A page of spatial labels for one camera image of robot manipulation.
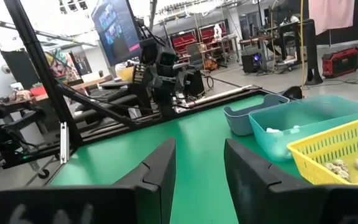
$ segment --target workbench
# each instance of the workbench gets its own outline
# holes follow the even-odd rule
[[[50,186],[113,184],[136,167],[169,137],[177,141],[177,175],[171,224],[237,223],[226,182],[224,142],[233,138],[264,158],[253,135],[239,137],[230,130],[223,107],[234,110],[263,102],[265,90],[239,88],[197,102],[202,110],[147,128],[118,134],[79,148],[51,178]],[[277,164],[301,178],[293,161]]]

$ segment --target green table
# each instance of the green table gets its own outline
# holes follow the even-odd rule
[[[225,106],[234,109],[263,102],[251,96]],[[166,138],[177,140],[177,178],[172,224],[237,223],[226,182],[223,150],[233,138],[267,158],[253,136],[235,136],[225,119],[224,106],[140,129],[79,148],[50,185],[113,184],[136,167]],[[294,162],[277,164],[301,177]]]

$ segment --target yellow basket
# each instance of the yellow basket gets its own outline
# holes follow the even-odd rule
[[[358,120],[291,142],[287,147],[302,177],[312,184],[358,185],[358,170],[354,168],[358,158]],[[350,182],[325,168],[326,162],[335,159],[346,163]]]

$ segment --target pink cloth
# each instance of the pink cloth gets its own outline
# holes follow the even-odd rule
[[[354,0],[309,0],[309,18],[314,19],[316,35],[353,26]]]

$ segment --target gray plastic bin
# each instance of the gray plastic bin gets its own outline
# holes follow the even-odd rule
[[[275,95],[268,94],[264,97],[264,102],[260,105],[252,106],[250,108],[244,108],[238,111],[233,111],[229,106],[223,108],[223,112],[226,115],[227,123],[229,127],[238,136],[246,136],[254,133],[252,126],[249,123],[249,113],[251,111],[267,108],[269,106],[275,106],[282,103],[288,103],[290,99]]]

